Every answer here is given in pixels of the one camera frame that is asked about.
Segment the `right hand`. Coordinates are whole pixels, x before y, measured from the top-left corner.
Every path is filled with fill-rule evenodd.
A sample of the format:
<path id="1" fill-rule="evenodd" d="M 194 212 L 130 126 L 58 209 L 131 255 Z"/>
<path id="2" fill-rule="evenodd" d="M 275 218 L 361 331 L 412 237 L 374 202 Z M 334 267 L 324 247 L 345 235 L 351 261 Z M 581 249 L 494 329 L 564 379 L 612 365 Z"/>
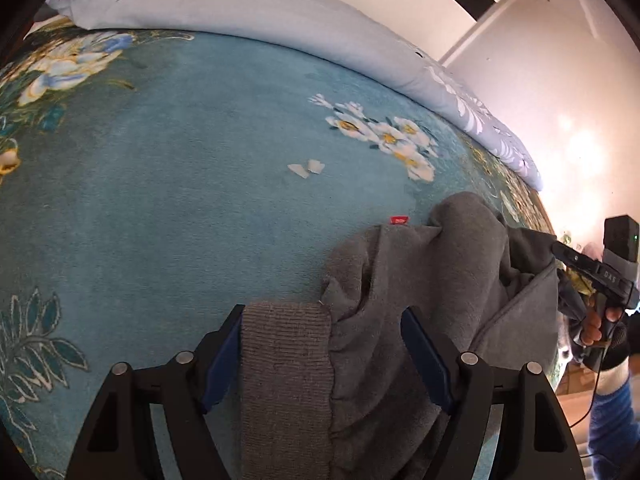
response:
<path id="1" fill-rule="evenodd" d="M 603 314 L 599 314 L 595 307 L 589 307 L 582 321 L 580 342 L 586 347 L 592 347 L 600 342 L 610 341 L 614 326 L 623 313 L 620 308 L 606 308 Z"/>

